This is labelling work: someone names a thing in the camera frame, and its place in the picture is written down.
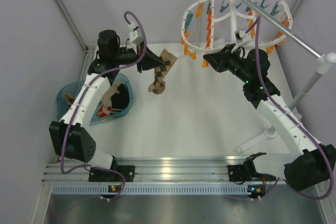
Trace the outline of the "white round clip hanger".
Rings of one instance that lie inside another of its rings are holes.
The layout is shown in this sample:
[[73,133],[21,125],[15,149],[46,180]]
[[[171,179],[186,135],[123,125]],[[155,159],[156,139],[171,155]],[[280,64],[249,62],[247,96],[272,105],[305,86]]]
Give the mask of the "white round clip hanger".
[[[263,4],[265,11],[270,13],[275,5],[275,0],[254,0],[256,4]],[[254,46],[256,27],[253,27],[258,14],[250,9],[241,0],[198,0],[191,4],[184,12],[181,24],[181,35],[191,48],[204,53],[196,53],[196,56],[202,56],[214,52],[214,41],[224,38],[227,44],[236,44],[234,32],[237,30],[246,30],[250,33],[252,41],[245,46],[251,48]],[[273,44],[282,32],[270,36],[264,41],[259,39],[259,45],[271,53],[275,46],[280,46],[283,41]]]

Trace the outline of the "teal plastic basket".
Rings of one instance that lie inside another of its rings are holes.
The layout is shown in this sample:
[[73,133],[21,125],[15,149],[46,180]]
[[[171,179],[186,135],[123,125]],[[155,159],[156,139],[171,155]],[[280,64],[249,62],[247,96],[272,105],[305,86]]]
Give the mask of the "teal plastic basket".
[[[67,93],[67,94],[70,94],[70,95],[72,95],[76,98],[76,96],[79,94],[84,82],[85,81],[82,80],[82,81],[77,81],[77,82],[68,84],[59,91],[59,93],[57,95],[57,99],[56,99],[56,101],[57,101],[57,120],[60,120],[66,114],[66,112],[69,109],[69,107],[66,104],[66,101],[62,98],[62,95],[64,93]],[[128,89],[129,97],[130,97],[129,105],[122,112],[115,113],[115,114],[110,114],[108,116],[100,118],[96,115],[97,111],[101,107],[101,105],[99,105],[99,103],[98,103],[98,105],[95,109],[95,112],[94,112],[94,114],[91,118],[90,125],[102,123],[102,122],[105,122],[105,121],[110,121],[112,119],[116,119],[116,118],[120,118],[122,116],[125,116],[130,111],[130,109],[132,108],[132,106],[133,106],[133,90],[132,90],[132,87],[131,87],[131,83],[129,82],[129,79],[125,75],[119,73],[116,76],[116,79],[115,79],[113,84],[115,84],[117,82],[123,83],[126,86],[126,88]]]

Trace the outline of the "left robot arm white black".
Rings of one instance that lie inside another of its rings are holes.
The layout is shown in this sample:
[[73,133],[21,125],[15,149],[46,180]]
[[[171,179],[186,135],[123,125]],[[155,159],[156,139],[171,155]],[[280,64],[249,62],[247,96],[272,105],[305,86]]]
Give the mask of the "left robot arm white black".
[[130,47],[121,47],[120,37],[114,30],[99,33],[96,57],[79,94],[63,117],[49,126],[54,151],[61,159],[75,159],[99,169],[106,180],[116,179],[119,169],[117,159],[98,151],[97,142],[87,131],[96,107],[121,69],[136,66],[138,72],[142,72],[164,64],[163,59],[147,47],[140,26],[130,29],[129,43]]

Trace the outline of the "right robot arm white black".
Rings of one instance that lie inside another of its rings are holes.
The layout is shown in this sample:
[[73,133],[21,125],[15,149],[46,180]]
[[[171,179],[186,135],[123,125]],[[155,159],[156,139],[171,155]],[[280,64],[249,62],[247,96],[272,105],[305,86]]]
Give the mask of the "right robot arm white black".
[[252,49],[242,57],[244,49],[234,47],[227,45],[203,58],[216,72],[229,71],[244,83],[246,99],[269,121],[289,150],[289,154],[259,152],[248,156],[244,161],[246,176],[258,180],[270,175],[285,180],[296,191],[326,180],[332,187],[335,147],[318,141],[288,109],[280,91],[267,77],[270,62],[265,51]]

